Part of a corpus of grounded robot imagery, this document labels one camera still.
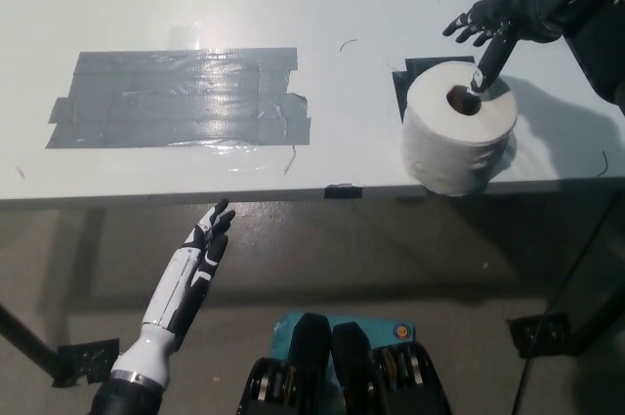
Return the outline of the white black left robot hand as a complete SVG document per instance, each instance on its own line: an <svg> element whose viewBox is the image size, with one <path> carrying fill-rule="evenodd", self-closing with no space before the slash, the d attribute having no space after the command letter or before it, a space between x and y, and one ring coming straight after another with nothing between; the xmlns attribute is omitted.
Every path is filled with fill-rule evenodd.
<svg viewBox="0 0 625 415"><path fill-rule="evenodd" d="M178 351L208 294L235 216L226 199L197 222L171 257L150 298L139 339L114 362L110 377L165 391Z"/></svg>

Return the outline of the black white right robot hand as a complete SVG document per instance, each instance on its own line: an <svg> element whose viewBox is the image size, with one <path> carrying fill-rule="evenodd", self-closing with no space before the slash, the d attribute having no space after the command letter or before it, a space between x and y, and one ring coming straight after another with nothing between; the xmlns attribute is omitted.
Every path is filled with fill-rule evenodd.
<svg viewBox="0 0 625 415"><path fill-rule="evenodd" d="M595 7L596 0L480 0L443 35L487 46L468 86L477 96L492 86L518 42L554 42L581 27Z"/></svg>

